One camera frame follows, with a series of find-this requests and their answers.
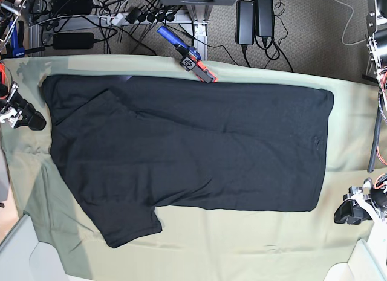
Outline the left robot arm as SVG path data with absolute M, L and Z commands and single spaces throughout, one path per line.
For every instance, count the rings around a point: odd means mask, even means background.
M 379 138 L 382 123 L 386 123 L 386 0 L 367 0 L 366 16 L 368 35 L 366 46 L 374 65 L 374 77 L 363 75 L 365 80 L 378 84 L 377 115 L 367 172 L 374 171 L 376 161 L 386 165 L 381 154 Z M 363 186 L 351 186 L 343 196 L 343 203 L 334 213 L 337 224 L 359 225 L 363 221 L 386 223 L 386 174 L 376 180 L 367 178 Z

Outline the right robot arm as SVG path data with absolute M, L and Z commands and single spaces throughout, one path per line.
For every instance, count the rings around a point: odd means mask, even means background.
M 11 128 L 28 127 L 41 131 L 46 126 L 44 116 L 32 103 L 20 95 L 4 60 L 24 57 L 44 51 L 44 47 L 24 48 L 24 21 L 20 20 L 28 0 L 1 0 L 1 123 Z

